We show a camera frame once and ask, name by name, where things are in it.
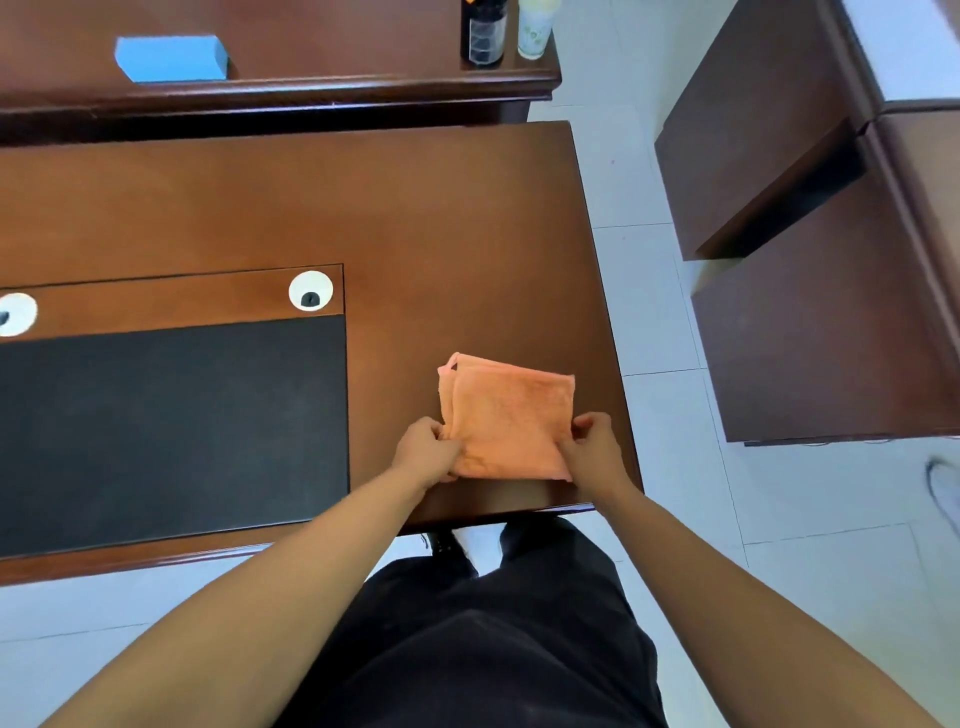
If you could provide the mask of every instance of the towel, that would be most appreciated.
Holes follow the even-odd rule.
[[[570,435],[573,376],[462,353],[437,372],[441,438],[464,444],[455,475],[572,479],[556,443]]]

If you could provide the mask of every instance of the blue eraser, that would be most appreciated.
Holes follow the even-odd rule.
[[[227,79],[227,49],[216,36],[118,37],[113,57],[138,84]]]

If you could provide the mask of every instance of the forearm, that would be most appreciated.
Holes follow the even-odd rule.
[[[633,486],[597,507],[733,728],[939,725],[873,663]]]
[[[190,597],[48,725],[273,722],[422,497],[387,471]]]

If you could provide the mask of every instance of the left hand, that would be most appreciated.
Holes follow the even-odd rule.
[[[400,438],[394,455],[394,469],[407,473],[423,488],[446,478],[460,455],[459,440],[439,440],[442,425],[421,417]]]

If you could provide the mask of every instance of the black bottle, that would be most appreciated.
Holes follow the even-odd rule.
[[[460,57],[474,65],[503,58],[507,0],[460,0]]]

